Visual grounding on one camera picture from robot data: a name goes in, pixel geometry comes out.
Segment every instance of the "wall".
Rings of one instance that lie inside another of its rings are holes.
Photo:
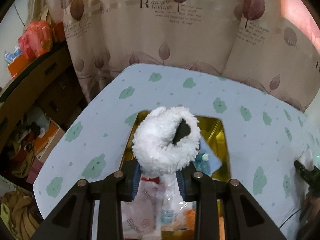
[[[17,11],[22,22],[26,22],[28,16],[28,0],[16,0]],[[14,5],[12,5],[0,23],[0,87],[4,87],[11,78],[7,63],[4,60],[6,52],[13,53],[18,45],[18,38],[23,34],[23,23],[19,19]]]

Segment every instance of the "white plush toy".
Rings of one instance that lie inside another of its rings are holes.
[[[174,145],[172,140],[182,120],[190,127],[190,133]],[[185,107],[154,109],[139,125],[133,138],[132,151],[143,176],[173,174],[194,161],[200,140],[198,122]]]

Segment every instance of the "table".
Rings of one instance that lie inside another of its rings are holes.
[[[125,69],[79,115],[51,152],[33,189],[45,218],[81,178],[118,170],[138,112],[186,106],[224,125],[232,177],[280,226],[300,207],[305,185],[293,161],[310,149],[319,165],[320,133],[306,116],[255,88],[195,71],[136,64]],[[283,227],[293,239],[299,213]]]

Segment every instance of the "yellow box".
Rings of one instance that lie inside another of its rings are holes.
[[[132,160],[133,135],[140,123],[147,117],[149,113],[150,111],[142,111],[138,113],[137,118],[132,127],[127,145],[124,150],[124,154],[120,164],[120,169],[124,162]],[[198,126],[200,128],[201,135],[207,141],[208,145],[216,154],[216,156],[220,158],[220,160],[222,161],[222,166],[220,167],[220,169],[218,169],[214,174],[212,174],[211,177],[224,182],[228,182],[231,179],[231,170],[227,142],[222,122],[219,119],[206,116],[196,116],[196,118],[199,120]],[[220,208],[220,201],[218,202],[218,213],[219,216],[222,218],[223,213]],[[193,238],[194,235],[192,230],[175,232],[162,231],[162,240],[192,240]]]

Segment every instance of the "plush toy ear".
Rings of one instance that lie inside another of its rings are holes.
[[[165,106],[159,106],[156,109],[153,109],[146,117],[146,119],[149,119],[150,117],[158,116],[159,114],[162,114],[166,110]]]
[[[190,134],[191,129],[190,126],[186,124],[186,120],[182,119],[180,122],[176,134],[172,140],[173,145],[177,145],[177,142],[180,141],[183,137],[186,137]]]

